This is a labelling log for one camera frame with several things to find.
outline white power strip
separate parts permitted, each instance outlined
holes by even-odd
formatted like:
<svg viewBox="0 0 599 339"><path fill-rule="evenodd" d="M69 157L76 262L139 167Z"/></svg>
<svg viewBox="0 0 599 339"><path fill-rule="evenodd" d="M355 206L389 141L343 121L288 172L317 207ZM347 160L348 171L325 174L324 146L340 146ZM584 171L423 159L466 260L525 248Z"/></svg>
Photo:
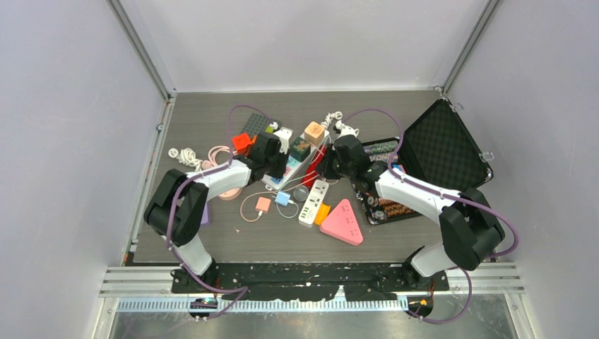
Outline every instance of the white power strip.
<svg viewBox="0 0 599 339"><path fill-rule="evenodd" d="M272 187L273 190L279 191L295 175L295 173L297 173L297 171L300 168L302 168L302 166L306 162L308 162L314 158L314 153L320 146L322 146L322 144L324 144L324 141L327 140L328 135L329 135L328 131L324 131L324 138L322 138L322 141L316 146L315 145L310 146L310 155L308 155L304 161L299 162L296 159L294 159L293 157L289 156L289 159L287 160L287 166L285 168L285 173L284 173L282 179L275 179L275 178L271 177L270 175L265 174L264 177L262 178L262 182L264 184L267 184L270 187Z"/></svg>
<svg viewBox="0 0 599 339"><path fill-rule="evenodd" d="M310 190L310 194L308 194L308 199L304 203L302 210L299 212L300 224L312 227L327 190L328 184L326 182L320 179L314 182L314 186Z"/></svg>

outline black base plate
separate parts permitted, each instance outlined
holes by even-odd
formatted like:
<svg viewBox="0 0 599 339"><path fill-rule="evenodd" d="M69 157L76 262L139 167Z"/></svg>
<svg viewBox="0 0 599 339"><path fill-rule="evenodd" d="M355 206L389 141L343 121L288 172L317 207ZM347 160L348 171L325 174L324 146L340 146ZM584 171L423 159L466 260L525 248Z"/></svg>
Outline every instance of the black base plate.
<svg viewBox="0 0 599 339"><path fill-rule="evenodd" d="M299 299L303 302L333 299L343 285L351 301L396 299L392 292L429 290L429 285L413 289L400 279L401 267L395 263L218 263L215 286L249 288L245 300L268 301ZM207 292L183 270L175 270L171 291L175 294ZM447 291L445 272L431 277L435 290ZM223 299L233 299L225 295Z"/></svg>

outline red object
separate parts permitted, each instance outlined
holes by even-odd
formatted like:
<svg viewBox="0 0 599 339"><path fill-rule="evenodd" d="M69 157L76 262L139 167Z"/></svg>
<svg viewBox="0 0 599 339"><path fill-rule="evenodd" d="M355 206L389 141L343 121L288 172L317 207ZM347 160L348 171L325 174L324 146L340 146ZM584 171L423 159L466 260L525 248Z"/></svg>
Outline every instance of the red object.
<svg viewBox="0 0 599 339"><path fill-rule="evenodd" d="M233 147L237 151L237 154L245 154L251 146L251 140L249 140L249 135L247 135L247 133L234 136L231 138L231 141L233 142Z"/></svg>
<svg viewBox="0 0 599 339"><path fill-rule="evenodd" d="M318 177L318 173L316 173L316 166L322 161L325 150L326 150L326 145L322 145L316 151L316 155L314 156L312 163L310 163L310 166L308 166L308 169L306 170L306 174L312 173L312 172L314 172L314 173L312 173L312 175L309 175L309 176L305 177L304 179L302 179L302 185L306 186L309 190L312 189L312 186L314 185L314 182L316 181L316 178Z"/></svg>

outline pink triangular object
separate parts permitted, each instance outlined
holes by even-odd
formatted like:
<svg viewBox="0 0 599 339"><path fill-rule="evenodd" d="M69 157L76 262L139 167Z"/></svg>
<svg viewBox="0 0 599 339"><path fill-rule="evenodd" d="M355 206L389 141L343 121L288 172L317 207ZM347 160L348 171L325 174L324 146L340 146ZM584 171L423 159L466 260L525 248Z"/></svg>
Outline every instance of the pink triangular object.
<svg viewBox="0 0 599 339"><path fill-rule="evenodd" d="M354 246L364 238L348 199L343 199L320 225L320 231Z"/></svg>

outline plug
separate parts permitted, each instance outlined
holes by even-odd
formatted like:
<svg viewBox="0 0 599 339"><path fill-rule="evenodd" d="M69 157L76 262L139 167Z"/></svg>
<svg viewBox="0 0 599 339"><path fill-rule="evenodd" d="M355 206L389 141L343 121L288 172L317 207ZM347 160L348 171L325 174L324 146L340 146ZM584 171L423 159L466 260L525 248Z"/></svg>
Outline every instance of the plug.
<svg viewBox="0 0 599 339"><path fill-rule="evenodd" d="M262 215L262 213L268 213L268 209L271 207L271 202L271 199L264 198L263 196L258 198L258 202L256 203L256 210L258 211L258 215Z"/></svg>
<svg viewBox="0 0 599 339"><path fill-rule="evenodd" d="M286 206L289 202L293 203L293 201L289 200L291 198L291 194L285 192L278 192L275 197L275 203L278 203L281 206Z"/></svg>

